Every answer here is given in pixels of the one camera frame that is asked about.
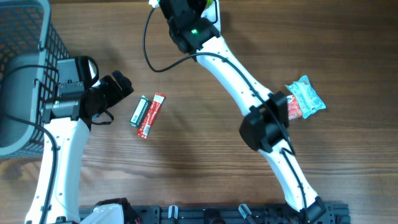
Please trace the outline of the red snack stick packet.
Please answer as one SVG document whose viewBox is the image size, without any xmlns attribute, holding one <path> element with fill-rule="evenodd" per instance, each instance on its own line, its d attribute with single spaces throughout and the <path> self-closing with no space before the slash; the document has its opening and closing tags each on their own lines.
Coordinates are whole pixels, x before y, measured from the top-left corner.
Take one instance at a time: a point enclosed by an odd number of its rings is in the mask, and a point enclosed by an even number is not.
<svg viewBox="0 0 398 224">
<path fill-rule="evenodd" d="M 156 93 L 154 99 L 150 104 L 149 110 L 144 118 L 140 128 L 137 131 L 137 135 L 146 139 L 149 135 L 150 128 L 152 127 L 154 120 L 156 119 L 163 101 L 165 100 L 165 95 L 161 93 Z"/>
</svg>

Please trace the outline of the green white gum box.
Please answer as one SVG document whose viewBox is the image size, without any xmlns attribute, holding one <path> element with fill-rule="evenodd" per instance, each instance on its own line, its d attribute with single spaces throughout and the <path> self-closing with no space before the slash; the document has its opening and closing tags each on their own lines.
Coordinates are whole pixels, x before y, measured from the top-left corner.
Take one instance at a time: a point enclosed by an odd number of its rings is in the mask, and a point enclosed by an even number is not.
<svg viewBox="0 0 398 224">
<path fill-rule="evenodd" d="M 149 106 L 150 100 L 142 95 L 136 106 L 136 109 L 131 116 L 131 119 L 129 120 L 129 124 L 135 128 L 138 128 L 145 118 Z"/>
</svg>

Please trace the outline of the small orange candy box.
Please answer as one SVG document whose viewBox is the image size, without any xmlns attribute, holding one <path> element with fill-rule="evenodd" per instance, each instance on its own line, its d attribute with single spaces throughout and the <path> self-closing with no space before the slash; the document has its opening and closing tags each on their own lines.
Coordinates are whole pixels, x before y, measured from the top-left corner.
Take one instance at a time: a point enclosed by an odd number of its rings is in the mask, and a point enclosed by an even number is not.
<svg viewBox="0 0 398 224">
<path fill-rule="evenodd" d="M 294 95 L 287 96 L 287 106 L 289 120 L 302 117 L 302 111 Z"/>
</svg>

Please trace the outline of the teal tissue packet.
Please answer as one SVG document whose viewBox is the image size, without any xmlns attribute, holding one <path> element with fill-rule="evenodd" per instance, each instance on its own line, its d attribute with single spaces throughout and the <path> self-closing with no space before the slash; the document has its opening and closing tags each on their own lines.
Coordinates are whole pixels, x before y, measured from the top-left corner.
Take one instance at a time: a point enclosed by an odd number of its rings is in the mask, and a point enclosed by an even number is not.
<svg viewBox="0 0 398 224">
<path fill-rule="evenodd" d="M 302 117 L 307 119 L 319 110 L 326 109 L 326 104 L 318 96 L 315 89 L 311 86 L 307 75 L 302 76 L 298 81 L 285 86 L 297 100 L 302 112 Z"/>
</svg>

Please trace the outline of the green snack bag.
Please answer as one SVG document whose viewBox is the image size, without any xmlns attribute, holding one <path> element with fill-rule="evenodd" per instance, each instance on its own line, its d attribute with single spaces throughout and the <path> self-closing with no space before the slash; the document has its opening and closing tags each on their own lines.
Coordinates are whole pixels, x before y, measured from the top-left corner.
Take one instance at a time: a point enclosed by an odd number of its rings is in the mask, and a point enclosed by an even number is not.
<svg viewBox="0 0 398 224">
<path fill-rule="evenodd" d="M 206 8 L 210 7 L 213 4 L 213 0 L 207 0 L 206 1 Z"/>
</svg>

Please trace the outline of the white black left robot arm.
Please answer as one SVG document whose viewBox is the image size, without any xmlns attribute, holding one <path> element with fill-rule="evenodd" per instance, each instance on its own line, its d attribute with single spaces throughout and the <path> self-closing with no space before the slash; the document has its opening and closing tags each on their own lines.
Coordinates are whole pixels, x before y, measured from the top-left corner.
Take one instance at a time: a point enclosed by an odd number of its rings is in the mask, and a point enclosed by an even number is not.
<svg viewBox="0 0 398 224">
<path fill-rule="evenodd" d="M 42 108 L 44 153 L 26 223 L 80 223 L 81 160 L 92 125 L 134 90 L 119 70 L 103 78 L 89 56 L 59 60 L 55 96 Z"/>
</svg>

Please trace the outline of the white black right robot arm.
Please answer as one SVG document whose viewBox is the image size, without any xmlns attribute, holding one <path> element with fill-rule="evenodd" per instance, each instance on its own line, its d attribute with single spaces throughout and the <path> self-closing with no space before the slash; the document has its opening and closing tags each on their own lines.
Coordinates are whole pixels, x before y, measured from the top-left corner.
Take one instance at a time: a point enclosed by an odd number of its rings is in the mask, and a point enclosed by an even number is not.
<svg viewBox="0 0 398 224">
<path fill-rule="evenodd" d="M 184 53 L 211 72 L 238 105 L 243 121 L 239 133 L 260 152 L 274 171 L 285 201 L 302 223 L 315 223 L 326 208 L 308 183 L 289 138 L 287 97 L 260 84 L 239 62 L 221 35 L 219 1 L 158 0 L 169 35 Z"/>
</svg>

